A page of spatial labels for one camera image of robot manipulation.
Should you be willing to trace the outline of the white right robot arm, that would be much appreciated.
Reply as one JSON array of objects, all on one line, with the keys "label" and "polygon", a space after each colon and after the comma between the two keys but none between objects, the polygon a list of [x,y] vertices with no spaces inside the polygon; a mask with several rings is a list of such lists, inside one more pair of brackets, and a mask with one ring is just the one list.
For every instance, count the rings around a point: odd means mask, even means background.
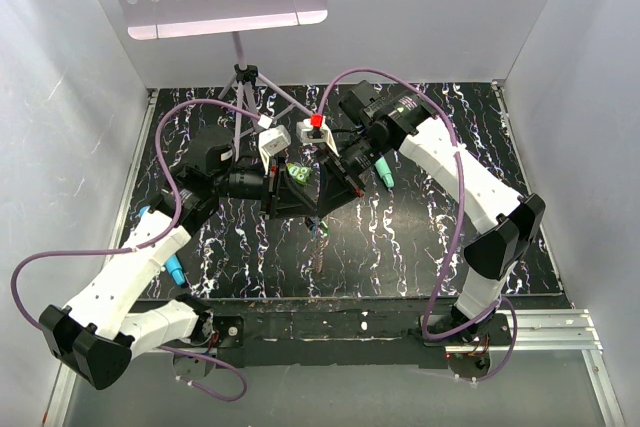
[{"label": "white right robot arm", "polygon": [[361,196],[363,172],[391,150],[427,172],[457,202],[456,223],[471,221],[478,235],[464,249],[468,272],[454,306],[435,324],[424,322],[422,336],[479,342],[489,331],[509,276],[538,235],[545,202],[537,194],[521,195],[487,170],[458,142],[446,115],[422,94],[385,100],[361,81],[338,105],[356,132],[343,146],[321,152],[318,216]]}]

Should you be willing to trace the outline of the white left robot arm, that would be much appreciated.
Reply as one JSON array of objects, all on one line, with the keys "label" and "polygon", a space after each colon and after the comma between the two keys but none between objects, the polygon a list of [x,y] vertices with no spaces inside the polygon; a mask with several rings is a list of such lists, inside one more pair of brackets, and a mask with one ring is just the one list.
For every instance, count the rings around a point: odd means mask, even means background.
[{"label": "white left robot arm", "polygon": [[235,159],[233,135],[223,127],[203,129],[171,179],[153,198],[119,253],[64,306],[47,306],[38,324],[51,353],[97,390],[113,385],[130,362],[174,340],[205,345],[213,313],[189,294],[142,314],[131,309],[151,280],[216,213],[223,198],[258,200],[270,217],[287,214],[289,200],[314,210],[290,175],[282,151],[291,136],[282,126],[258,135],[257,164]]}]

